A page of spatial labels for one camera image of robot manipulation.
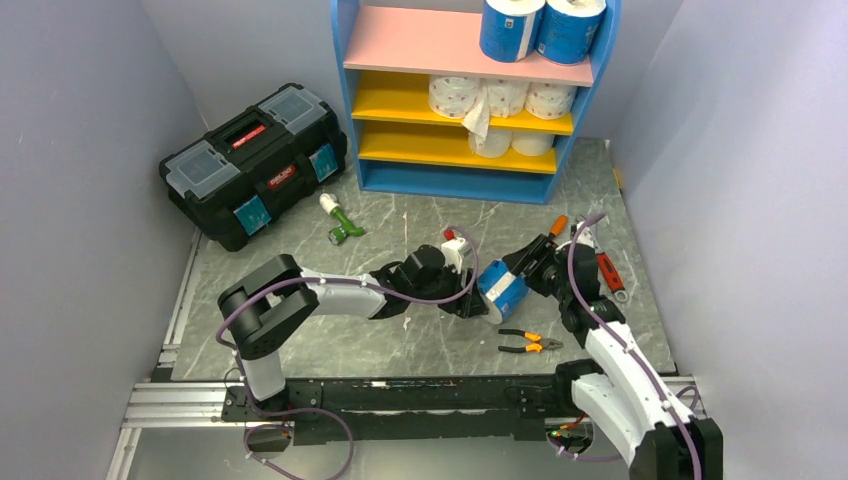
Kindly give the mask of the plain white roll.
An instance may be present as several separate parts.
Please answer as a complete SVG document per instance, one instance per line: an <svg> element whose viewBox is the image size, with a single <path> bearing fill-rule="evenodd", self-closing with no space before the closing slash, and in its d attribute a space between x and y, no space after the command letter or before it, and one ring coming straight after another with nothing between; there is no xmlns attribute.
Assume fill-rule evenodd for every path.
<svg viewBox="0 0 848 480"><path fill-rule="evenodd" d="M469 147L473 154L483 158L499 158L511 147L512 131L490 128L485 136L470 132Z"/></svg>
<svg viewBox="0 0 848 480"><path fill-rule="evenodd" d="M512 134L511 148L521 155L542 156L553 148L555 139L555 134L516 131Z"/></svg>

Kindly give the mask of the white dotted roll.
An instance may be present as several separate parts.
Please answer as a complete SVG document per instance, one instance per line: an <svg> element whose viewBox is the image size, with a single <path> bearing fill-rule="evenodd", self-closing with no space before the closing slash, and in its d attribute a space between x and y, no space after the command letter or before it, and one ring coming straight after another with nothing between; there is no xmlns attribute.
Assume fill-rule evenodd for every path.
<svg viewBox="0 0 848 480"><path fill-rule="evenodd" d="M509 118L524 110L528 81L486 79L484 85L491 117Z"/></svg>

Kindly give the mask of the blue cartoon roll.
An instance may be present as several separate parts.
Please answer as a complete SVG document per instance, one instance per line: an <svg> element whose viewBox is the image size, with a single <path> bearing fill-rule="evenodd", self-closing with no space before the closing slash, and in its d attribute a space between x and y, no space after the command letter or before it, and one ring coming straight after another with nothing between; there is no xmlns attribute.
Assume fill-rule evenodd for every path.
<svg viewBox="0 0 848 480"><path fill-rule="evenodd" d="M582 62L606 8L605 0L547 1L537 35L537 53L560 65Z"/></svg>

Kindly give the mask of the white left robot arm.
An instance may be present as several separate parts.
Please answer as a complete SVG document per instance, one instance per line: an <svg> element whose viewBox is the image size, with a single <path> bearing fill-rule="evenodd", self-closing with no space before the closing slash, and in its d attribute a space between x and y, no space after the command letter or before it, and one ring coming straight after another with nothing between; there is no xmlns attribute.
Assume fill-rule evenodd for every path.
<svg viewBox="0 0 848 480"><path fill-rule="evenodd" d="M320 273L280 254L236 282L217 299L223 329L232 337L249 389L248 407L264 420L287 406L286 379L278 351L313 316L385 319L413 303L435 305L460 318L489 309L473 270L446 253L422 245L403 261L358 276Z"/></svg>

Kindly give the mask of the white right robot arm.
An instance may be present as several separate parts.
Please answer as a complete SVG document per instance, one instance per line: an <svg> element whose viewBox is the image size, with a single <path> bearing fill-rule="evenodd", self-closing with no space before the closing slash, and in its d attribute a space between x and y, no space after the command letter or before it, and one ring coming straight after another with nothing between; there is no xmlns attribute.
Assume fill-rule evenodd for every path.
<svg viewBox="0 0 848 480"><path fill-rule="evenodd" d="M562 245L540 235L492 262L478 286L502 316L529 292L557 300L564 327L589 357L557 367L552 404L564 415L587 415L615 446L630 478L723 478L719 426L698 417L647 361L622 311L602 290L600 258L587 233Z"/></svg>

